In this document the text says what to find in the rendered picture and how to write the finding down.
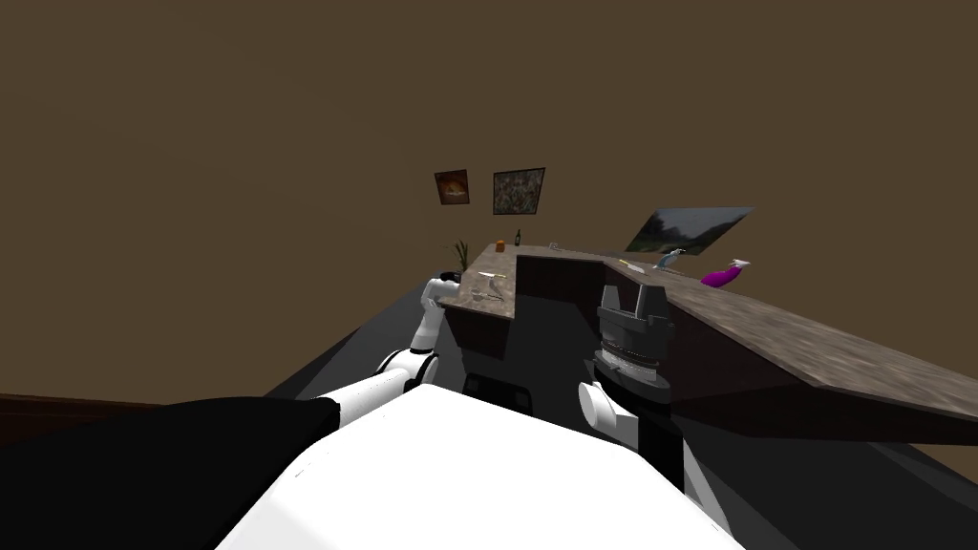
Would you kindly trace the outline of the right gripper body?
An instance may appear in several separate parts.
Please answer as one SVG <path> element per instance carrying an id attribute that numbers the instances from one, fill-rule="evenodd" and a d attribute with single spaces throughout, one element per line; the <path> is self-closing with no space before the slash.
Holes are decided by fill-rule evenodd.
<path id="1" fill-rule="evenodd" d="M 668 317 L 639 318 L 620 309 L 598 307 L 602 345 L 637 361 L 658 361 L 667 355 L 675 325 Z"/>

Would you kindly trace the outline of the purple bottle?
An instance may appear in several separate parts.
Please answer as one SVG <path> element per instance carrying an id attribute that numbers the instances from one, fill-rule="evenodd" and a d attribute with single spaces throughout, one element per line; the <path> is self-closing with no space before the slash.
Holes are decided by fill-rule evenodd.
<path id="1" fill-rule="evenodd" d="M 725 270 L 712 272 L 704 276 L 700 282 L 704 286 L 720 288 L 735 280 L 740 275 L 743 268 L 750 264 L 751 263 L 748 261 L 734 259 L 730 262 L 729 266 Z"/>

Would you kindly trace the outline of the landscape picture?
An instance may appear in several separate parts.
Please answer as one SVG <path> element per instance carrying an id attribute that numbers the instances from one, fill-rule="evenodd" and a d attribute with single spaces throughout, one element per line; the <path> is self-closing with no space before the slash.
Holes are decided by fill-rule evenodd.
<path id="1" fill-rule="evenodd" d="M 752 206 L 660 208 L 638 230 L 626 252 L 666 254 L 684 249 L 688 256 L 698 256 L 753 210 Z"/>

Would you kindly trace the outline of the orange framed picture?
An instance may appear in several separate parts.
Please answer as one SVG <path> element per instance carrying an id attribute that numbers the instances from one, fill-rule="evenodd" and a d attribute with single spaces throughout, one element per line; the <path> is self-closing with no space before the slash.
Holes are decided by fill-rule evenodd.
<path id="1" fill-rule="evenodd" d="M 438 172 L 434 174 L 434 178 L 441 205 L 470 203 L 468 174 L 465 169 Z"/>

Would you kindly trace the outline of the speckled framed picture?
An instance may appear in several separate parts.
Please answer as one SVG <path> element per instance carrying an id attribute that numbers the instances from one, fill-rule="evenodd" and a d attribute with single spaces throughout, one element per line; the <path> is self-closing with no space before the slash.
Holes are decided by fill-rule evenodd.
<path id="1" fill-rule="evenodd" d="M 493 174 L 494 215 L 534 215 L 539 206 L 545 168 Z"/>

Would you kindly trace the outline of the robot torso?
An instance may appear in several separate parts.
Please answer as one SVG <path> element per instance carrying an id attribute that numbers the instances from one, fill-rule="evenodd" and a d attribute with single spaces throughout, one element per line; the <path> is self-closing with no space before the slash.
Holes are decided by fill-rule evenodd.
<path id="1" fill-rule="evenodd" d="M 406 378 L 332 391 L 216 550 L 744 550 L 634 451 Z"/>

